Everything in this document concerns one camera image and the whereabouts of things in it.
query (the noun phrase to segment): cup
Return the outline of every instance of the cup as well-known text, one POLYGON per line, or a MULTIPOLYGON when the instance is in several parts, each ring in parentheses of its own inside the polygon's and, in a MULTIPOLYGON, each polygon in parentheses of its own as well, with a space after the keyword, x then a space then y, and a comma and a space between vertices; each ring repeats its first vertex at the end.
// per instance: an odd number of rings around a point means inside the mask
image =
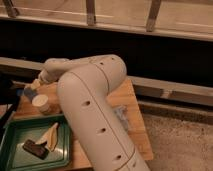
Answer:
POLYGON ((37 107, 41 113, 47 112, 50 108, 49 98, 45 94, 39 94, 33 98, 32 105, 37 107))

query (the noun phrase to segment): tray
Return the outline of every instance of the tray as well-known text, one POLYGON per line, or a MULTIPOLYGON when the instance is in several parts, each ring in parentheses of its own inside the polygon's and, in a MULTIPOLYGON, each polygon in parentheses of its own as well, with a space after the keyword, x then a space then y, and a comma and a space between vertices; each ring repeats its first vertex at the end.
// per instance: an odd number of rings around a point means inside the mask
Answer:
POLYGON ((12 121, 8 124, 0 146, 1 171, 37 171, 65 166, 69 163, 71 131, 62 114, 12 121), (41 160, 23 150, 27 139, 37 141, 55 122, 59 123, 58 143, 54 152, 41 160))

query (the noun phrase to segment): wooden table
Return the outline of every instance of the wooden table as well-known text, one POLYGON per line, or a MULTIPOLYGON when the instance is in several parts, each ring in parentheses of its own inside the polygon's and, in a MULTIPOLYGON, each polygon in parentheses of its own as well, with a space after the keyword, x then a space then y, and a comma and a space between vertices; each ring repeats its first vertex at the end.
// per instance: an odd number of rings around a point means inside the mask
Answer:
MULTIPOLYGON (((60 113, 58 98, 56 96, 56 86, 57 83, 53 83, 51 85, 41 86, 38 89, 39 93, 48 95, 51 104, 51 115, 60 113)), ((126 116, 130 125, 128 134, 133 140, 134 144, 138 147, 143 158, 145 160, 152 160, 152 148, 150 146, 149 138, 147 136, 146 128, 138 107, 131 80, 127 78, 117 90, 112 92, 107 97, 107 100, 112 107, 119 105, 127 106, 126 116)), ((31 105, 25 96, 22 96, 18 110, 13 118, 19 119, 42 115, 43 114, 41 114, 37 108, 31 105)), ((89 160, 87 159, 79 141, 76 138, 74 138, 73 150, 71 151, 71 162, 66 167, 55 170, 74 170, 91 167, 89 160)))

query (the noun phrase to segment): black wall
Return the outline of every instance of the black wall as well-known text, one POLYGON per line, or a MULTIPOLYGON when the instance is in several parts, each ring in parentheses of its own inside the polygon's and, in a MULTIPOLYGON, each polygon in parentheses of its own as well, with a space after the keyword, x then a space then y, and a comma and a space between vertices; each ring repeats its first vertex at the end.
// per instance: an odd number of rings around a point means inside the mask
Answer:
POLYGON ((213 43, 0 21, 0 56, 45 61, 114 53, 128 74, 213 87, 213 43))

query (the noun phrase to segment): railing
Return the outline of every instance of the railing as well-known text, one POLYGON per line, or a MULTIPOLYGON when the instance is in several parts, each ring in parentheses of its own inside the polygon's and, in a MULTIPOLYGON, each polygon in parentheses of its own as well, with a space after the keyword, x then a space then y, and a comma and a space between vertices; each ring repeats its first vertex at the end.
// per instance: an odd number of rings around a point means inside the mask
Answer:
POLYGON ((0 0, 0 18, 213 40, 211 0, 0 0))

